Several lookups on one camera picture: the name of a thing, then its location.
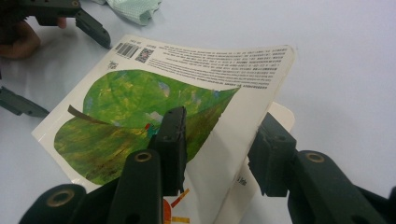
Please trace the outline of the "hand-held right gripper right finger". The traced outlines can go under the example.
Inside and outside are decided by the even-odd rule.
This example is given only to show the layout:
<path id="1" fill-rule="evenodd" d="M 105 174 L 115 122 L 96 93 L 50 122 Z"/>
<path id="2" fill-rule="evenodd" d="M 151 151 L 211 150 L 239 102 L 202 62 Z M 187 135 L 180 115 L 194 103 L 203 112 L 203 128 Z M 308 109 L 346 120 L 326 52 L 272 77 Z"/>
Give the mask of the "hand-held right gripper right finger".
<path id="1" fill-rule="evenodd" d="M 296 140 L 270 113 L 267 113 L 249 150 L 248 167 L 262 195 L 286 197 L 286 163 L 292 158 Z"/>

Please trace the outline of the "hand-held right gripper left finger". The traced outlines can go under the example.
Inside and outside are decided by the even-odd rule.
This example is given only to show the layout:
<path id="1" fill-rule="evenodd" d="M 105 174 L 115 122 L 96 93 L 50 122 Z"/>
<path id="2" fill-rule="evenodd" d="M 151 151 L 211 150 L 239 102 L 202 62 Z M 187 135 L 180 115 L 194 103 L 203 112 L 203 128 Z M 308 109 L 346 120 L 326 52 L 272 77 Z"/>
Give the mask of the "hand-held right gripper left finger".
<path id="1" fill-rule="evenodd" d="M 184 191 L 187 165 L 186 115 L 184 106 L 168 110 L 159 131 L 149 143 L 149 148 L 156 150 L 161 158 L 164 196 L 177 196 Z"/>

